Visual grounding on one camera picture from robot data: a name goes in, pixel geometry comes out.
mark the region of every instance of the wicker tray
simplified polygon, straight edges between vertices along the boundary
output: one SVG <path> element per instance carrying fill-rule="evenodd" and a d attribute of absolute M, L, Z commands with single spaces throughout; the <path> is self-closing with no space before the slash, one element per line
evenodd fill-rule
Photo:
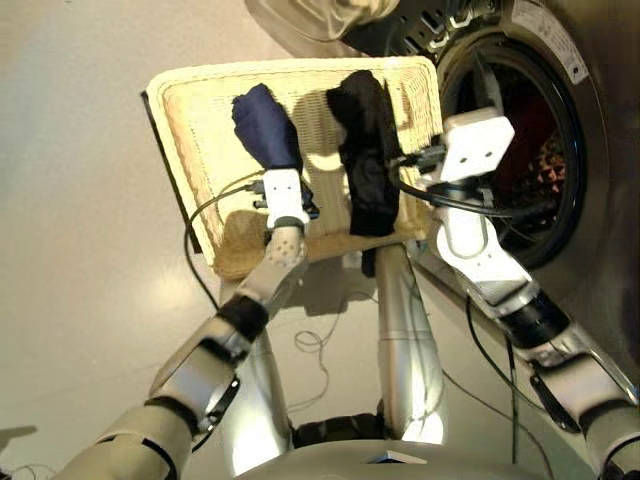
<path fill-rule="evenodd" d="M 356 70 L 387 81 L 405 153 L 424 146 L 442 129 L 437 79 L 422 57 L 292 59 L 189 67 L 164 72 L 147 88 L 151 114 L 186 211 L 215 195 L 259 177 L 258 163 L 233 133 L 231 100 L 266 84 L 298 130 L 304 177 L 320 208 L 311 223 L 309 259 L 424 238 L 427 206 L 401 194 L 395 233 L 368 238 L 349 235 L 350 207 L 338 146 L 342 127 L 333 118 L 325 91 Z M 403 172 L 412 183 L 417 172 Z M 207 263 L 225 279 L 245 276 L 262 258 L 267 213 L 253 208 L 256 196 L 239 193 L 206 210 L 194 224 Z"/>

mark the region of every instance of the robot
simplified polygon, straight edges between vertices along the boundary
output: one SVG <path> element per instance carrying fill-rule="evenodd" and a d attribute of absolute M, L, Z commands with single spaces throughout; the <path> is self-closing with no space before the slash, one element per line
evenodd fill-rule
<path fill-rule="evenodd" d="M 495 106 L 450 117 L 441 145 L 391 162 L 390 179 L 436 207 L 439 226 L 427 245 L 454 269 L 475 304 L 529 364 L 532 386 L 551 418 L 560 428 L 583 434 L 594 471 L 602 478 L 638 478 L 640 413 L 633 385 L 501 248 L 472 181 L 497 167 L 513 135 L 509 120 Z M 410 165 L 424 173 L 425 190 L 401 181 L 399 169 Z M 305 227 L 310 220 L 298 170 L 268 170 L 263 183 L 271 239 L 262 261 L 160 369 L 146 402 L 116 420 L 56 479 L 178 480 L 193 445 L 210 435 L 234 398 L 242 396 L 237 369 L 307 267 Z M 448 195 L 442 194 L 443 185 Z M 426 322 L 422 305 L 416 307 L 411 294 L 415 278 L 403 246 L 379 250 L 376 276 L 381 338 L 389 340 L 381 350 L 380 368 L 392 439 L 329 442 L 283 452 L 241 478 L 534 478 L 512 466 L 466 460 L 445 447 L 401 440 L 407 420 L 421 418 L 404 391 L 416 358 L 430 366 L 421 375 L 432 391 L 442 389 L 442 377 L 435 348 L 426 353 L 419 348 L 432 340 L 427 334 L 414 329 L 401 343 L 394 337 L 409 331 L 409 320 Z M 427 396 L 420 406 L 425 415 L 433 411 L 433 398 Z"/>

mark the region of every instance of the black cable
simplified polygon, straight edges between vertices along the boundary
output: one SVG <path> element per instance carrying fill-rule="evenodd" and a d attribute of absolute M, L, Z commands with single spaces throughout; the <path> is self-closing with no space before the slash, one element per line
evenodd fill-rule
<path fill-rule="evenodd" d="M 491 365 L 491 368 L 493 368 L 493 370 L 498 374 L 500 379 L 505 384 L 507 384 L 509 388 L 513 389 L 521 399 L 527 402 L 527 404 L 529 404 L 530 407 L 547 415 L 547 411 L 544 408 L 542 408 L 540 405 L 537 405 L 533 400 L 531 400 L 524 393 L 522 393 L 514 383 L 512 383 L 509 380 L 509 378 L 504 374 L 504 372 L 500 370 L 500 367 L 496 365 L 496 362 L 494 362 L 491 356 L 487 353 L 485 348 L 482 346 L 482 343 L 480 343 L 480 339 L 476 334 L 476 329 L 473 326 L 473 319 L 471 318 L 471 297 L 468 295 L 467 295 L 467 301 L 465 303 L 465 312 L 467 314 L 467 323 L 469 325 L 469 332 L 471 333 L 471 338 L 473 338 L 473 342 L 476 344 L 476 347 L 478 347 L 478 350 L 480 350 L 480 353 L 485 358 L 485 360 L 489 362 L 489 365 Z"/>
<path fill-rule="evenodd" d="M 196 453 L 198 450 L 200 450 L 202 448 L 202 446 L 207 443 L 207 440 L 209 440 L 211 438 L 211 435 L 213 435 L 213 428 L 211 430 L 209 430 L 207 433 L 204 434 L 204 437 L 202 437 L 200 439 L 200 441 L 198 443 L 196 443 L 193 448 L 191 449 L 191 453 Z"/>
<path fill-rule="evenodd" d="M 200 287 L 204 291 L 205 295 L 209 297 L 209 300 L 211 300 L 211 303 L 213 304 L 216 310 L 220 309 L 220 307 L 218 306 L 218 302 L 216 302 L 216 299 L 213 297 L 213 294 L 207 287 L 207 284 L 204 282 L 204 280 L 198 273 L 198 270 L 196 269 L 196 266 L 193 263 L 193 258 L 191 258 L 191 255 L 189 253 L 189 236 L 190 236 L 189 234 L 193 231 L 193 222 L 207 207 L 210 207 L 214 203 L 217 203 L 218 201 L 222 200 L 223 198 L 230 197 L 231 195 L 245 191 L 248 188 L 249 188 L 249 185 L 243 185 L 241 187 L 234 188 L 233 190 L 229 190 L 227 192 L 221 193 L 217 197 L 207 200 L 198 208 L 196 208 L 196 210 L 191 214 L 191 216 L 189 217 L 189 220 L 187 221 L 187 226 L 184 229 L 184 236 L 182 237 L 182 248 L 184 251 L 185 259 L 187 260 L 187 264 L 189 265 L 189 270 L 191 270 L 192 275 L 200 284 Z"/>
<path fill-rule="evenodd" d="M 410 163 L 407 163 L 407 161 L 400 161 L 395 162 L 389 166 L 389 180 L 391 181 L 391 184 L 409 195 L 429 202 L 434 207 L 457 208 L 459 210 L 465 210 L 467 212 L 486 215 L 487 217 L 517 218 L 535 215 L 548 209 L 551 206 L 551 201 L 545 201 L 522 208 L 490 208 L 483 207 L 482 205 L 476 205 L 474 203 L 465 202 L 462 200 L 456 200 L 454 198 L 447 197 L 446 195 L 440 195 L 437 193 L 429 192 L 427 190 L 420 190 L 413 187 L 412 185 L 409 185 L 408 183 L 404 183 L 400 179 L 400 167 L 407 165 L 410 165 Z"/>
<path fill-rule="evenodd" d="M 516 361 L 513 356 L 513 345 L 511 340 L 505 337 L 507 342 L 507 356 L 509 358 L 509 378 L 511 380 L 511 463 L 516 465 L 518 463 L 518 423 L 520 413 L 518 412 L 518 392 L 516 392 L 515 386 L 518 384 L 516 377 Z"/>
<path fill-rule="evenodd" d="M 460 383 L 458 383 L 453 377 L 451 377 L 451 375 L 449 375 L 449 373 L 447 371 L 445 371 L 444 369 L 442 370 L 442 374 L 446 377 L 447 380 L 449 380 L 462 393 L 464 393 L 464 394 L 468 395 L 469 397 L 473 398 L 476 402 L 478 402 L 481 405 L 483 405 L 484 407 L 488 408 L 489 410 L 491 410 L 496 415 L 500 415 L 502 418 L 506 418 L 509 421 L 513 421 L 512 417 L 510 417 L 506 413 L 501 412 L 500 410 L 498 410 L 496 407 L 494 407 L 490 403 L 485 402 L 480 397 L 476 396 L 474 393 L 472 393 L 471 391 L 469 391 L 468 389 L 466 389 L 465 387 L 460 385 Z M 555 480 L 555 476 L 553 475 L 553 469 L 551 468 L 551 462 L 549 462 L 549 457 L 547 457 L 547 453 L 545 452 L 545 450 L 544 450 L 542 444 L 540 443 L 540 441 L 535 437 L 535 435 L 533 433 L 531 433 L 531 431 L 527 427 L 522 425 L 520 422 L 515 422 L 515 425 L 517 425 L 518 428 L 520 428 L 527 435 L 527 437 L 529 437 L 529 440 L 531 440 L 531 442 L 536 446 L 536 448 L 540 452 L 540 455 L 542 456 L 542 461 L 544 463 L 544 468 L 545 468 L 545 470 L 547 472 L 547 476 L 550 478 L 550 480 Z"/>

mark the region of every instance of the floor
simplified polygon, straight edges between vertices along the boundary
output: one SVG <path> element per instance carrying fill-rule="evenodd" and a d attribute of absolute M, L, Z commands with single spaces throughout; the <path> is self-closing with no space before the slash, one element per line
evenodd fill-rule
<path fill-rule="evenodd" d="M 5 0 L 0 22 L 0 209 L 8 226 L 0 240 L 0 466 L 57 470 L 144 399 L 161 362 L 211 313 L 181 256 L 183 223 L 140 92 L 170 68 L 289 54 L 240 1 Z M 317 357 L 296 350 L 293 335 L 326 331 L 346 292 L 375 295 L 340 259 L 315 265 L 309 278 L 316 282 L 269 328 L 291 403 L 324 381 Z M 329 278 L 331 291 L 317 288 Z M 457 300 L 420 283 L 444 367 L 508 411 L 510 393 L 473 349 Z M 349 303 L 326 351 L 328 392 L 292 414 L 294 423 L 375 409 L 376 315 L 371 300 Z M 493 336 L 483 339 L 504 357 Z M 448 399 L 448 444 L 508 461 L 509 423 L 454 387 Z M 557 478 L 593 478 L 579 439 L 522 415 Z M 528 440 L 522 448 L 523 466 L 542 473 Z M 42 468 L 36 474 L 47 478 Z M 214 437 L 186 478 L 226 476 Z"/>

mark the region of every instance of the washing machine drum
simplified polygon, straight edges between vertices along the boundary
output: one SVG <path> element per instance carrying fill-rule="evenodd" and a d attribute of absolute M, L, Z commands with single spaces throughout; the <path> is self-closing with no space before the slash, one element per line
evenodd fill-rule
<path fill-rule="evenodd" d="M 346 43 L 423 54 L 443 117 L 477 108 L 474 52 L 501 87 L 516 135 L 491 182 L 503 205 L 555 206 L 496 220 L 502 245 L 638 383 L 638 2 L 400 1 Z"/>

